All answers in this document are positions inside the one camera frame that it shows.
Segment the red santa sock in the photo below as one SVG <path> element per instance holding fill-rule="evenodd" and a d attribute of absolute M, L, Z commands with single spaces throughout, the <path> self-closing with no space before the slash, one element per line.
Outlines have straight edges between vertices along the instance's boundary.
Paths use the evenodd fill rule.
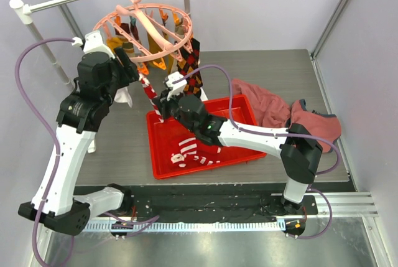
<path fill-rule="evenodd" d="M 170 161 L 173 167 L 184 168 L 187 166 L 186 164 L 187 156 L 180 153 L 172 153 L 170 156 Z"/>

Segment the white black striped sock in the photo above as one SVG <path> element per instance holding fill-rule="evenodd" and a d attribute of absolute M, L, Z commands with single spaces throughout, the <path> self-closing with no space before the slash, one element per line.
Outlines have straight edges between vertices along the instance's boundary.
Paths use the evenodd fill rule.
<path fill-rule="evenodd" d="M 114 101 L 116 103 L 126 103 L 130 108 L 132 108 L 133 105 L 132 98 L 127 87 L 120 88 L 116 91 Z"/>

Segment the red white striped sock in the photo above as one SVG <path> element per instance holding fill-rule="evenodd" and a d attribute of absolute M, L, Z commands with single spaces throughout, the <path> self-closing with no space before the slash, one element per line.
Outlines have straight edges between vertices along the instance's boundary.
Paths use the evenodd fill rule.
<path fill-rule="evenodd" d="M 191 163 L 199 163 L 202 166 L 209 166 L 221 162 L 219 159 L 221 148 L 219 146 L 207 146 L 195 137 L 177 137 L 172 140 L 169 157 L 172 153 L 186 155 L 186 167 Z"/>
<path fill-rule="evenodd" d="M 147 95 L 159 121 L 161 123 L 163 123 L 164 119 L 163 119 L 157 105 L 154 103 L 154 100 L 157 98 L 157 94 L 156 94 L 155 90 L 153 89 L 152 85 L 150 84 L 150 81 L 147 79 L 147 77 L 144 74 L 139 73 L 139 82 L 141 83 L 141 85 L 144 89 L 144 92 Z"/>

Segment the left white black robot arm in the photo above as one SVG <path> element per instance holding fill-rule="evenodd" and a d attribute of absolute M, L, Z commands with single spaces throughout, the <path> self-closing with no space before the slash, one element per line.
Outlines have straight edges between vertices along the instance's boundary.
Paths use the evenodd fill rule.
<path fill-rule="evenodd" d="M 61 102 L 56 143 L 35 197 L 19 206 L 21 217 L 66 235 L 76 236 L 93 217 L 131 212 L 131 190 L 117 184 L 86 195 L 73 195 L 88 147 L 108 115 L 118 89 L 139 79 L 137 67 L 121 47 L 107 54 L 88 52 L 77 65 L 74 90 Z"/>

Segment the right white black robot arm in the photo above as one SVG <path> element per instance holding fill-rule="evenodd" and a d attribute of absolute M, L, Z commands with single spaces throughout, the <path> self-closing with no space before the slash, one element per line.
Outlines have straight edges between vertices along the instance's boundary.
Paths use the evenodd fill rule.
<path fill-rule="evenodd" d="M 155 101 L 163 119 L 173 118 L 209 147 L 239 147 L 264 152 L 282 161 L 287 183 L 281 198 L 283 211 L 297 213 L 303 197 L 315 180 L 323 148 L 301 124 L 290 128 L 262 128 L 236 123 L 209 113 L 194 95 L 169 92 Z"/>

